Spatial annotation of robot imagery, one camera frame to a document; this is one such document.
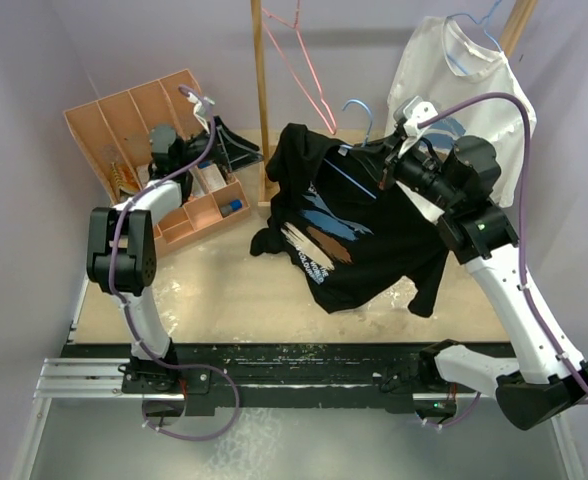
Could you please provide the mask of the black t-shirt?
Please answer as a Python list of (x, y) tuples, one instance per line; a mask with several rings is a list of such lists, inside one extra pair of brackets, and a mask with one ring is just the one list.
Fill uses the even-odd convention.
[(279, 190), (251, 255), (287, 254), (327, 313), (361, 307), (406, 277), (416, 289), (409, 311), (430, 317), (447, 248), (400, 188), (380, 190), (341, 144), (302, 124), (283, 128), (266, 165)]

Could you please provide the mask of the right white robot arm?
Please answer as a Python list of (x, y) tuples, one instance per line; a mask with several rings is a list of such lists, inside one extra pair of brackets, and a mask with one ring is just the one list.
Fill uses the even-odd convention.
[(430, 391), (466, 386), (495, 399), (512, 425), (529, 430), (586, 397), (588, 360), (545, 305), (520, 263), (515, 229), (490, 198), (501, 173), (492, 144), (463, 136), (440, 160), (416, 143), (406, 133), (383, 139), (379, 187), (406, 186), (442, 209), (441, 239), (481, 287), (514, 351), (496, 358), (444, 340), (421, 351), (420, 383)]

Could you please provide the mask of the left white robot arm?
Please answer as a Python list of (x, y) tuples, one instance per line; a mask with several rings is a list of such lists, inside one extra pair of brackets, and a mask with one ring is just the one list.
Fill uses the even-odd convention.
[(180, 378), (170, 334), (163, 327), (152, 284), (157, 272), (155, 227), (188, 201), (195, 171), (213, 168), (224, 176), (261, 161), (259, 147), (232, 132), (219, 117), (182, 137), (169, 124), (148, 133), (148, 181), (134, 196), (90, 214), (88, 279), (118, 305), (131, 337), (126, 380), (168, 392)]

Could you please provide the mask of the white t-shirt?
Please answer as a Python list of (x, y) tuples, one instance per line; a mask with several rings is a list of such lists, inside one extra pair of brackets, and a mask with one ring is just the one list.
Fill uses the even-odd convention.
[[(389, 135), (395, 129), (394, 111), (415, 96), (443, 112), (490, 92), (518, 98), (525, 106), (530, 128), (534, 129), (535, 110), (504, 53), (480, 73), (462, 76), (453, 71), (444, 55), (444, 20), (445, 17), (424, 18), (406, 44), (387, 98), (385, 133)], [(519, 110), (507, 100), (485, 100), (434, 123), (425, 132), (425, 138), (443, 156), (449, 153), (455, 140), (465, 135), (484, 138), (494, 146), (501, 175), (490, 198), (502, 208), (511, 206), (523, 164), (524, 127)]]

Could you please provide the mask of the blue hanger under white shirt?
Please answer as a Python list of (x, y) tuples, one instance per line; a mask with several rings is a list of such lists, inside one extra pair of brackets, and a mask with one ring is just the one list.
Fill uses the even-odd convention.
[(503, 47), (491, 30), (492, 18), (501, 4), (501, 0), (492, 1), (483, 13), (459, 10), (445, 17), (444, 55), (457, 75), (480, 73), (502, 55)]

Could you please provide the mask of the white red box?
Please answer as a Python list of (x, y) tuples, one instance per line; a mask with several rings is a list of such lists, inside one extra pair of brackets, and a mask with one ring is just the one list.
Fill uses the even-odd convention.
[(226, 177), (221, 172), (217, 164), (206, 162), (204, 164), (200, 164), (197, 167), (197, 170), (209, 192), (220, 190), (227, 185)]

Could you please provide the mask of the blue capped bottle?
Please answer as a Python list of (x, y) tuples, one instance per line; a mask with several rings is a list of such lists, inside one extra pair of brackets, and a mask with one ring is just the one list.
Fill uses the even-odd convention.
[(226, 218), (243, 208), (243, 202), (240, 199), (234, 199), (229, 203), (220, 206), (220, 213), (223, 218)]

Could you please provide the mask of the wooden clothes rack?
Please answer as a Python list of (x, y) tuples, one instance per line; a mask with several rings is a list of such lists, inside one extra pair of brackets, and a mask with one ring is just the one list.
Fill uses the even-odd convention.
[[(516, 47), (524, 34), (526, 27), (538, 6), (538, 1), (515, 1), (511, 9), (511, 12), (506, 20), (500, 38), (496, 42), (496, 45), (503, 51), (506, 57), (510, 57), (516, 50)], [(258, 202), (257, 206), (263, 212), (266, 212), (270, 206), (271, 198), (276, 194), (277, 185), (268, 180), (265, 173), (265, 163), (268, 160), (269, 154), (272, 153), (270, 143), (270, 130), (268, 122), (268, 102), (267, 102), (267, 83), (265, 73), (265, 58), (264, 58), (264, 41), (263, 34), (267, 33), (273, 46), (284, 60), (286, 67), (292, 74), (295, 82), (306, 96), (311, 106), (315, 109), (321, 120), (324, 122), (326, 127), (329, 127), (330, 134), (336, 134), (338, 127), (332, 109), (326, 102), (323, 89), (319, 78), (314, 69), (314, 65), (310, 60), (309, 52), (302, 40), (301, 31), (299, 28), (300, 20), (300, 2), (297, 2), (295, 8), (295, 17), (292, 23), (288, 23), (280, 17), (275, 16), (271, 12), (265, 10), (262, 7), (261, 1), (251, 1), (251, 22), (252, 22), (252, 34), (253, 34), (253, 48), (254, 48), (254, 61), (255, 61), (255, 74), (256, 74), (256, 86), (258, 93), (258, 111), (259, 111), (259, 125), (260, 125), (260, 146), (263, 153), (264, 161), (259, 166), (259, 177), (258, 177)], [(299, 41), (299, 46), (302, 49), (303, 56), (307, 62), (309, 71), (312, 75), (317, 92), (319, 95), (320, 105), (314, 101), (309, 92), (305, 89), (300, 79), (295, 74), (291, 65), (288, 63), (286, 56), (280, 49), (278, 42), (275, 40), (269, 27), (265, 24), (264, 17), (275, 19), (285, 27), (294, 31), (296, 38)]]

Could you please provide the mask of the pink desk organizer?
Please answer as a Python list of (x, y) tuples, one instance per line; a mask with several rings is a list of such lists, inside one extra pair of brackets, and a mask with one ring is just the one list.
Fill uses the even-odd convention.
[[(168, 124), (184, 138), (202, 129), (192, 114), (192, 103), (179, 92), (181, 84), (201, 91), (192, 73), (181, 70), (64, 112), (73, 138), (111, 204), (130, 197), (117, 197), (110, 174), (112, 162), (125, 164), (134, 174), (140, 190), (147, 182), (147, 166), (151, 161), (148, 134), (154, 127)], [(238, 178), (230, 174), (224, 188), (209, 192), (197, 168), (191, 172), (194, 174), (193, 194), (154, 227), (158, 257), (250, 217), (250, 203)], [(240, 199), (243, 208), (223, 218), (220, 206), (234, 199)]]

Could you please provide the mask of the spiral notebook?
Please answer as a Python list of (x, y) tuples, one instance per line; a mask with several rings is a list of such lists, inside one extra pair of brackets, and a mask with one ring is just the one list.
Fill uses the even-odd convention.
[(140, 191), (134, 174), (125, 164), (112, 162), (110, 174), (118, 198), (133, 196)]

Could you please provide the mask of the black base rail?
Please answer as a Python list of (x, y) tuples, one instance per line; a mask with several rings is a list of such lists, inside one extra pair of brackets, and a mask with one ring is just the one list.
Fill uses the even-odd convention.
[(461, 381), (421, 372), (424, 343), (183, 343), (176, 385), (162, 391), (125, 379), (124, 344), (72, 344), (43, 367), (46, 389), (70, 396), (152, 401), (190, 416), (218, 408), (377, 409), (393, 414), (452, 414)]

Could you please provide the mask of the aluminium frame rail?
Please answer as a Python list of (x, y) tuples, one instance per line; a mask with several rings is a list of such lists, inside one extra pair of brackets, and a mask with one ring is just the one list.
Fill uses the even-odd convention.
[(48, 359), (34, 393), (16, 479), (582, 479), (565, 418), (530, 431), (496, 405), (459, 396), (468, 415), (443, 429), (413, 415), (324, 409), (244, 410), (181, 419), (188, 442), (143, 425), (142, 397), (122, 392), (114, 359)]

